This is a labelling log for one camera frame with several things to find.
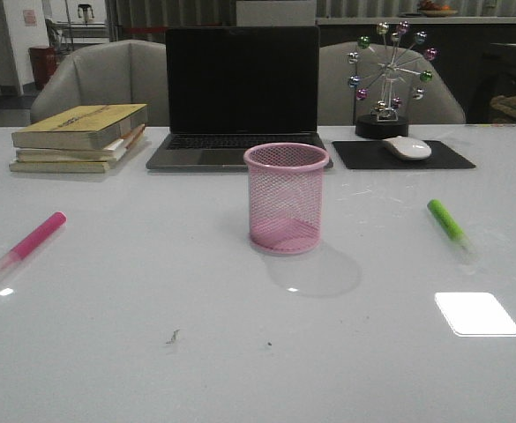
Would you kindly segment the pink highlighter pen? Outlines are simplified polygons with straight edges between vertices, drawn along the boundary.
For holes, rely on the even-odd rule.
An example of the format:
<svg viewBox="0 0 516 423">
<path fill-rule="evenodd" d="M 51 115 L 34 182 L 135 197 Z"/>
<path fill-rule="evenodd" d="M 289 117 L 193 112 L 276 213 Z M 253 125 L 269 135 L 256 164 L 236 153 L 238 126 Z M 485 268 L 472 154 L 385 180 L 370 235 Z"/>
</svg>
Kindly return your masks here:
<svg viewBox="0 0 516 423">
<path fill-rule="evenodd" d="M 33 253 L 67 220 L 61 211 L 55 211 L 31 233 L 19 241 L 0 258 L 0 282 L 3 281 L 22 261 Z"/>
</svg>

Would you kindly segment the top yellow book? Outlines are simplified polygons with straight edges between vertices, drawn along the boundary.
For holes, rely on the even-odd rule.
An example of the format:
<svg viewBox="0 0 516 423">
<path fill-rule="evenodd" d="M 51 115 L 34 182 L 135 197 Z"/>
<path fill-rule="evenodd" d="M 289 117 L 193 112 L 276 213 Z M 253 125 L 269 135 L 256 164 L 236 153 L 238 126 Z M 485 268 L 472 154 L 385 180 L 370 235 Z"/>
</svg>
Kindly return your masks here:
<svg viewBox="0 0 516 423">
<path fill-rule="evenodd" d="M 77 106 L 11 134 L 17 148 L 101 150 L 147 123 L 146 104 Z"/>
</svg>

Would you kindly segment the green highlighter pen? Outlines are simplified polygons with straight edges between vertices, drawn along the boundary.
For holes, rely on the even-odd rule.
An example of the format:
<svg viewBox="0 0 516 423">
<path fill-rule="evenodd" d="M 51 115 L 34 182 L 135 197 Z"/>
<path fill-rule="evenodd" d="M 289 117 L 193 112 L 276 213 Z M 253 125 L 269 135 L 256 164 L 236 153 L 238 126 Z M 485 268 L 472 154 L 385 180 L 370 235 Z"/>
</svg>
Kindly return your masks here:
<svg viewBox="0 0 516 423">
<path fill-rule="evenodd" d="M 475 264 L 478 260 L 475 245 L 446 207 L 437 199 L 431 199 L 426 207 L 441 228 L 447 249 L 462 263 Z"/>
</svg>

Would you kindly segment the pink mesh pen holder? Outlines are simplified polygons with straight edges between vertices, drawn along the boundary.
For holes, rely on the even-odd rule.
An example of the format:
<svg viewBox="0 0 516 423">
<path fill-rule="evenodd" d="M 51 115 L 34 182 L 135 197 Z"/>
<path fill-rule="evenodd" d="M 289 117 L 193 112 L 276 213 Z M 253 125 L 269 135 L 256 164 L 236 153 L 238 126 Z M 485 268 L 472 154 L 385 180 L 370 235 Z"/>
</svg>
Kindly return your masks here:
<svg viewBox="0 0 516 423">
<path fill-rule="evenodd" d="M 264 251 L 296 255 L 320 242 L 326 150 L 298 143 L 251 147 L 248 168 L 249 236 Z"/>
</svg>

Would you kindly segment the grey laptop computer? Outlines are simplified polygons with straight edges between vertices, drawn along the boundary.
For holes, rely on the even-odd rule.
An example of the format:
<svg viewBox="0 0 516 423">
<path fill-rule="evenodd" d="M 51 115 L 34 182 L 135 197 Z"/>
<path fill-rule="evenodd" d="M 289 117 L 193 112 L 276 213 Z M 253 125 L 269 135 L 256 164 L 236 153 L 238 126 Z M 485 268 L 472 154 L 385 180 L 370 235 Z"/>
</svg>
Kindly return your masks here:
<svg viewBox="0 0 516 423">
<path fill-rule="evenodd" d="M 147 169 L 237 171 L 255 145 L 323 147 L 317 27 L 180 27 L 166 48 L 169 134 Z"/>
</svg>

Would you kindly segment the ferris wheel desk ornament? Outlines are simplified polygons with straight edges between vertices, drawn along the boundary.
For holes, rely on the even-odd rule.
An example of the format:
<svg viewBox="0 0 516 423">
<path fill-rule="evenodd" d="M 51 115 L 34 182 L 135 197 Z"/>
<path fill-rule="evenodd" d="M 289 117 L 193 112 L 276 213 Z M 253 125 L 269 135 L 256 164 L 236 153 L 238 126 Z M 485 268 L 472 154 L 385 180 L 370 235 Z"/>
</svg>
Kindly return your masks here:
<svg viewBox="0 0 516 423">
<path fill-rule="evenodd" d="M 348 86 L 354 92 L 353 105 L 371 101 L 367 114 L 353 113 L 355 134 L 360 137 L 383 139 L 408 134 L 408 119 L 401 114 L 408 101 L 398 93 L 397 84 L 406 84 L 413 78 L 423 84 L 429 83 L 433 79 L 431 70 L 418 71 L 409 66 L 419 60 L 433 61 L 437 57 L 436 48 L 427 48 L 412 59 L 405 59 L 413 47 L 422 46 L 427 40 L 426 32 L 417 31 L 410 46 L 401 48 L 401 40 L 409 30 L 410 24 L 406 20 L 393 25 L 379 22 L 376 33 L 382 38 L 382 50 L 377 52 L 371 46 L 371 38 L 363 35 L 355 42 L 355 49 L 348 53 L 348 63 L 353 66 L 353 73 L 348 77 Z"/>
</svg>

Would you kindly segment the black mouse pad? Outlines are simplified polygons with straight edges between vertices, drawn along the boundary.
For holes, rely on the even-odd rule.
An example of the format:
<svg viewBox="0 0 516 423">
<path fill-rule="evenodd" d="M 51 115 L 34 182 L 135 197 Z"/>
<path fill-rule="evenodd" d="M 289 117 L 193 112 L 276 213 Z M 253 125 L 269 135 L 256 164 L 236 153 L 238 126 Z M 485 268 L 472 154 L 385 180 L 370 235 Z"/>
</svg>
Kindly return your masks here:
<svg viewBox="0 0 516 423">
<path fill-rule="evenodd" d="M 476 165 L 437 140 L 426 140 L 429 158 L 404 160 L 392 154 L 382 141 L 333 141 L 333 147 L 347 169 L 352 170 L 424 170 L 472 169 Z"/>
</svg>

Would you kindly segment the fruit bowl on counter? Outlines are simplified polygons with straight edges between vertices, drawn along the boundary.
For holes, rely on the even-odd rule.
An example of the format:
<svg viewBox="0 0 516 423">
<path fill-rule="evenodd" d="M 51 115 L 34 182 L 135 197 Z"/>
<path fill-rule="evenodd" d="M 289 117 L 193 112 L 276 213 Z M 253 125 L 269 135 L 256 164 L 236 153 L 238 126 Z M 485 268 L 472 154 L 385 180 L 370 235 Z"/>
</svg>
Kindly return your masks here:
<svg viewBox="0 0 516 423">
<path fill-rule="evenodd" d="M 417 7 L 418 11 L 428 18 L 450 17 L 458 13 L 449 4 L 441 4 L 431 0 L 420 0 Z"/>
</svg>

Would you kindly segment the yellow book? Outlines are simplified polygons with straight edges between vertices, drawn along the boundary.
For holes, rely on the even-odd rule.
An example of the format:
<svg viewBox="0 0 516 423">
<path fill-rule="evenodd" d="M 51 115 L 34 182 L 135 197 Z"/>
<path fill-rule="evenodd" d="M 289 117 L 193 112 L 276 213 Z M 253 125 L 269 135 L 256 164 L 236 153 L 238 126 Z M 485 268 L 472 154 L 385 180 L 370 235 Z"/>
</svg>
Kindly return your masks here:
<svg viewBox="0 0 516 423">
<path fill-rule="evenodd" d="M 143 136 L 136 142 L 136 144 L 128 152 L 130 152 L 139 143 L 139 141 L 142 140 L 143 138 L 144 138 L 144 133 L 143 133 Z M 114 168 L 119 161 L 55 161 L 55 162 L 33 161 L 33 162 L 23 162 L 23 161 L 18 161 L 15 159 L 9 164 L 9 169 L 12 172 L 21 172 L 21 173 L 103 174 L 103 173 L 108 172 L 110 169 Z"/>
<path fill-rule="evenodd" d="M 17 148 L 101 150 L 147 123 L 146 104 L 77 106 L 11 134 Z"/>
</svg>

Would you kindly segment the bottom yellow book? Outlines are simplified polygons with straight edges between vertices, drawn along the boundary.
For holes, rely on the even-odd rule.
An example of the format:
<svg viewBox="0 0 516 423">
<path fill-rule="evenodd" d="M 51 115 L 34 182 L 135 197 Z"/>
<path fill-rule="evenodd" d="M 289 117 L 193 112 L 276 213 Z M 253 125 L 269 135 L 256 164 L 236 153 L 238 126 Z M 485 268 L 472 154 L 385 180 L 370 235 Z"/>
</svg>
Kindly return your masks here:
<svg viewBox="0 0 516 423">
<path fill-rule="evenodd" d="M 130 152 L 139 143 L 139 141 L 142 140 L 143 138 L 144 138 L 144 133 L 143 133 L 143 136 L 136 142 L 136 144 L 128 152 Z M 114 168 L 119 161 L 55 161 L 55 162 L 33 161 L 33 162 L 23 162 L 23 161 L 18 161 L 15 159 L 9 164 L 9 169 L 12 172 L 21 172 L 21 173 L 103 174 L 103 173 L 108 172 L 110 169 Z"/>
</svg>

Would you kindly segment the white computer mouse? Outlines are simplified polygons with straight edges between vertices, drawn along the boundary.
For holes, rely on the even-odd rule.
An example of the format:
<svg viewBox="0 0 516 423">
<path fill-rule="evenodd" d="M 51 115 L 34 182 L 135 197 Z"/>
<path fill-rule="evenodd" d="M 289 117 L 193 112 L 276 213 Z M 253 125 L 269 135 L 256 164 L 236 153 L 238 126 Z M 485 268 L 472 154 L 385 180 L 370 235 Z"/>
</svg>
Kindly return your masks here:
<svg viewBox="0 0 516 423">
<path fill-rule="evenodd" d="M 432 154 L 430 146 L 412 137 L 388 137 L 382 140 L 385 149 L 401 160 L 426 160 Z"/>
</svg>

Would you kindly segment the red bin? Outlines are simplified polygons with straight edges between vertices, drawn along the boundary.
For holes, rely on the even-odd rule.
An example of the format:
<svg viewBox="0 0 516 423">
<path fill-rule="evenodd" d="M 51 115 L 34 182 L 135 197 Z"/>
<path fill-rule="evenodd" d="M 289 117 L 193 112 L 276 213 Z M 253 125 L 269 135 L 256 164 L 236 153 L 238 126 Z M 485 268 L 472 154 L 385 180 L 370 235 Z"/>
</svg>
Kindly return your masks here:
<svg viewBox="0 0 516 423">
<path fill-rule="evenodd" d="M 41 90 L 56 71 L 56 50 L 51 46 L 36 46 L 29 48 L 28 53 L 35 87 L 37 90 Z"/>
</svg>

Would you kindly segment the middle white book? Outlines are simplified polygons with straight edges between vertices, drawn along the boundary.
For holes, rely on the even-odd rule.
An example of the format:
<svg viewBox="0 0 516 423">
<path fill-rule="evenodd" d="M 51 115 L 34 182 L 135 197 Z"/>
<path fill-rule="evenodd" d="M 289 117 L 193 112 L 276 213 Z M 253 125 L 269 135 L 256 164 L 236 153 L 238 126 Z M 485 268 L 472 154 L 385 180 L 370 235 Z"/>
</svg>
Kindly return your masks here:
<svg viewBox="0 0 516 423">
<path fill-rule="evenodd" d="M 119 161 L 143 136 L 146 126 L 137 128 L 120 137 L 101 150 L 31 149 L 16 150 L 16 160 L 33 161 Z"/>
</svg>

